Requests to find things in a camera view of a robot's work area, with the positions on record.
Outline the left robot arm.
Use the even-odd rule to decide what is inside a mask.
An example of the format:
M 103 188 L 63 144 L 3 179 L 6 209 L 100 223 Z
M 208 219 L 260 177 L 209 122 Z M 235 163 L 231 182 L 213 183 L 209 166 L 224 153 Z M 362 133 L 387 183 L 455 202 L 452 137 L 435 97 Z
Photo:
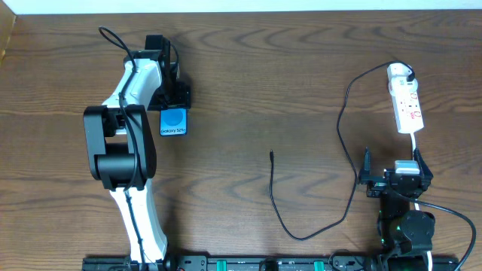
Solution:
M 127 51 L 114 92 L 84 110 L 90 173 L 117 203 L 130 240 L 126 268 L 145 270 L 166 261 L 168 241 L 152 192 L 157 152 L 147 113 L 159 112 L 161 136 L 186 135 L 191 88 L 180 81 L 173 56 L 178 51 L 168 38 L 147 35 L 143 49 Z

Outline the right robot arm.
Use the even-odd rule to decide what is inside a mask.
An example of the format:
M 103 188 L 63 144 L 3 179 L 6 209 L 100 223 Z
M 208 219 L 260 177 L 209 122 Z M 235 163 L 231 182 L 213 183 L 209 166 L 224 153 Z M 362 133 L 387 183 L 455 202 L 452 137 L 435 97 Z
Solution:
M 410 203 L 428 190 L 433 174 L 418 149 L 412 160 L 397 160 L 383 175 L 371 174 L 371 153 L 365 150 L 358 174 L 366 195 L 380 200 L 377 229 L 383 252 L 374 257 L 377 270 L 423 270 L 429 267 L 427 253 L 432 250 L 435 217 L 412 209 Z

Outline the blue Samsung Galaxy smartphone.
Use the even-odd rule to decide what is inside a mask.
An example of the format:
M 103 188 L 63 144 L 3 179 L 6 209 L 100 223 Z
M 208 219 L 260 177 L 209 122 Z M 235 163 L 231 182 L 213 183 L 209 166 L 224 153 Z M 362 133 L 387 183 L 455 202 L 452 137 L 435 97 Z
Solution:
M 188 110 L 173 108 L 160 113 L 161 136 L 184 136 L 188 132 Z

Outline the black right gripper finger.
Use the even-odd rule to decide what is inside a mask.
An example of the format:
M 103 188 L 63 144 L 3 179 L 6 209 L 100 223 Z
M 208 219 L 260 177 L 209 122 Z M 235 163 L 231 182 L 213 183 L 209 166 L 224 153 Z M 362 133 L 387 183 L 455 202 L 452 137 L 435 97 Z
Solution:
M 421 175 L 424 175 L 425 177 L 432 177 L 432 172 L 423 160 L 419 148 L 414 149 L 413 159 L 418 163 Z
M 360 169 L 360 179 L 367 178 L 371 175 L 371 152 L 369 148 L 365 148 L 364 159 Z

